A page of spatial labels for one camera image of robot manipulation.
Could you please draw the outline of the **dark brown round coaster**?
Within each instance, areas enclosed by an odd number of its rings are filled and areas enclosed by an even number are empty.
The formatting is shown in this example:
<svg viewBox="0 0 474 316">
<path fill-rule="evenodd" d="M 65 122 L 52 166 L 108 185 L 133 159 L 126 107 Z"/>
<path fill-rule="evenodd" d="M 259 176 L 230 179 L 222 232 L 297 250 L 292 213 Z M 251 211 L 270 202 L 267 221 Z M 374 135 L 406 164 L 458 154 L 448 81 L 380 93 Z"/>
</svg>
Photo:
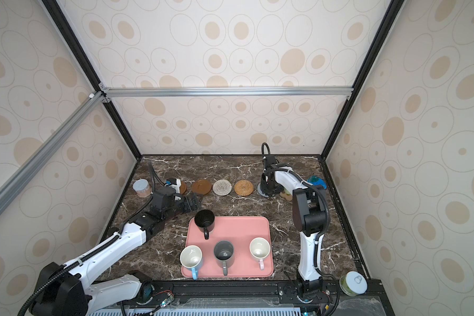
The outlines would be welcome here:
<svg viewBox="0 0 474 316">
<path fill-rule="evenodd" d="M 192 192 L 201 195 L 207 195 L 211 192 L 213 184 L 207 179 L 197 180 L 192 184 Z"/>
</svg>

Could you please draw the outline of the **black mug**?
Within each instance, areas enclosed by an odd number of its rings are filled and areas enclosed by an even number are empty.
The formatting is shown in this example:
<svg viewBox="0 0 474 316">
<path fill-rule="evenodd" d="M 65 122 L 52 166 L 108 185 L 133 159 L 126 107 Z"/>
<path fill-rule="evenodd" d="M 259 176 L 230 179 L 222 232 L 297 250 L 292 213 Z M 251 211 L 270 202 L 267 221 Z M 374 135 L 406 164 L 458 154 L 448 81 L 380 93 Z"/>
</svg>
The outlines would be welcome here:
<svg viewBox="0 0 474 316">
<path fill-rule="evenodd" d="M 203 209 L 196 213 L 194 222 L 197 228 L 204 233 L 204 238 L 209 240 L 210 232 L 215 227 L 215 214 L 209 209 Z"/>
</svg>

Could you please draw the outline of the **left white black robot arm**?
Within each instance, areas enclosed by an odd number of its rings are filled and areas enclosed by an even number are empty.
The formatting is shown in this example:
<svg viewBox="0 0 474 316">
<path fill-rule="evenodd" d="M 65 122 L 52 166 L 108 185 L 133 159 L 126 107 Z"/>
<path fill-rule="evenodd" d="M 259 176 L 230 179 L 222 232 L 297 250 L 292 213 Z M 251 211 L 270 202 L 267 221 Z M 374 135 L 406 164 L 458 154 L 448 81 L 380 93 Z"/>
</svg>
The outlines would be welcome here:
<svg viewBox="0 0 474 316">
<path fill-rule="evenodd" d="M 184 196 L 163 188 L 124 221 L 106 240 L 86 253 L 61 265 L 46 265 L 33 294 L 19 309 L 19 315 L 89 315 L 119 301 L 131 300 L 144 291 L 148 277 L 128 274 L 119 279 L 95 283 L 114 263 L 159 234 L 167 221 L 201 209 L 203 195 Z"/>
</svg>

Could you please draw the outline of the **brown wooden round coaster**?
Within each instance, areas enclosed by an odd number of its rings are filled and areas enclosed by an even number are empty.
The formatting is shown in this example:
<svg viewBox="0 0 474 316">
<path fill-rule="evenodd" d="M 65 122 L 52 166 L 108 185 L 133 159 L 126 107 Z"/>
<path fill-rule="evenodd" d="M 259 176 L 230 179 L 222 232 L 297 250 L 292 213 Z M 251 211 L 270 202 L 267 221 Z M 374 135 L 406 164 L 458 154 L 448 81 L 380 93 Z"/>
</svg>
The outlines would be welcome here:
<svg viewBox="0 0 474 316">
<path fill-rule="evenodd" d="M 181 194 L 185 194 L 187 192 L 187 185 L 184 181 L 180 183 L 179 190 Z"/>
</svg>

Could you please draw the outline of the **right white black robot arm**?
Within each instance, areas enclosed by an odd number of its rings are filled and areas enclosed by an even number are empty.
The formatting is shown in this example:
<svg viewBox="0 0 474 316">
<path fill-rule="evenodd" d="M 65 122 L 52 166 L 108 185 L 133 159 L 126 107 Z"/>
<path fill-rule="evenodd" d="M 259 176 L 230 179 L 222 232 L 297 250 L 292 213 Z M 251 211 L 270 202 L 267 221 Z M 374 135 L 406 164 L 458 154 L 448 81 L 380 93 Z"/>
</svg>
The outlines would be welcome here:
<svg viewBox="0 0 474 316">
<path fill-rule="evenodd" d="M 321 245 L 330 225 L 324 187 L 304 180 L 288 166 L 280 166 L 263 170 L 259 191 L 265 197 L 283 191 L 291 194 L 292 219 L 301 242 L 298 294 L 304 296 L 321 290 L 323 279 L 328 277 L 320 267 Z"/>
</svg>

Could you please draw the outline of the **blue woven round coaster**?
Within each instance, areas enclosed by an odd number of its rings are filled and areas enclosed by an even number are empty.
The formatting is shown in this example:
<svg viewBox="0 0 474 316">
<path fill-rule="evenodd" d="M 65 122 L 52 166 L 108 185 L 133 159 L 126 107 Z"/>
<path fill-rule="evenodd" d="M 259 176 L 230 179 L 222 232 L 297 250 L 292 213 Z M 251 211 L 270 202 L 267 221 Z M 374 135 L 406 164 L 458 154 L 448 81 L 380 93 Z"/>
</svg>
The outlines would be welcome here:
<svg viewBox="0 0 474 316">
<path fill-rule="evenodd" d="M 261 189 L 260 186 L 257 187 L 257 191 L 258 191 L 258 194 L 265 197 L 265 198 L 272 198 L 272 197 L 275 197 L 277 195 L 277 193 L 275 192 L 272 192 L 272 193 L 264 193 Z"/>
</svg>

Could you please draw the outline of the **rattan woven round coaster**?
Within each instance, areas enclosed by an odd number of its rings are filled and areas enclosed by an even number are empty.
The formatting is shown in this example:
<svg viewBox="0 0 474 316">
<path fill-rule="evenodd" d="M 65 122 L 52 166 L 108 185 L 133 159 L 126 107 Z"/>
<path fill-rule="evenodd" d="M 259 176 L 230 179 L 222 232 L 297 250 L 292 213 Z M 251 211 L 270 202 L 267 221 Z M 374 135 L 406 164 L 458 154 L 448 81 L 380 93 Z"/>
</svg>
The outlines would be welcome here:
<svg viewBox="0 0 474 316">
<path fill-rule="evenodd" d="M 249 196 L 254 191 L 254 185 L 249 180 L 239 180 L 234 185 L 234 191 L 239 196 Z"/>
</svg>

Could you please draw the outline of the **cork paw print coaster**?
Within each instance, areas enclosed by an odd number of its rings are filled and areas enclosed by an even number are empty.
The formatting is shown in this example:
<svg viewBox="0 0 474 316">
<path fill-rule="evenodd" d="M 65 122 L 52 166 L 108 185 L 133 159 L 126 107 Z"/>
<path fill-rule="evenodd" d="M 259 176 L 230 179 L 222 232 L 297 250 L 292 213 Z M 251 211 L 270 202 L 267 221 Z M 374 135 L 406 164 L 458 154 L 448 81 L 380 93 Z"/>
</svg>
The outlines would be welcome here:
<svg viewBox="0 0 474 316">
<path fill-rule="evenodd" d="M 292 201 L 292 199 L 293 199 L 292 195 L 287 190 L 283 190 L 280 193 L 280 197 L 282 197 L 286 201 Z"/>
</svg>

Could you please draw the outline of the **multicolour woven round coaster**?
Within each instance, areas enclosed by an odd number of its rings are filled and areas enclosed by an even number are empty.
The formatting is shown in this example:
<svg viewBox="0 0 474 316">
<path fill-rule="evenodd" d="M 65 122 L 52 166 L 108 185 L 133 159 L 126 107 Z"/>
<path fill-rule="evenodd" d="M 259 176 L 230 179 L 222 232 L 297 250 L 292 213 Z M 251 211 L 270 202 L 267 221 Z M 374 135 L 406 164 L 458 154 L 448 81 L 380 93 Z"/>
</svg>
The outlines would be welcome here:
<svg viewBox="0 0 474 316">
<path fill-rule="evenodd" d="M 217 180 L 212 186 L 212 191 L 218 196 L 227 196 L 232 190 L 232 184 L 225 179 Z"/>
</svg>

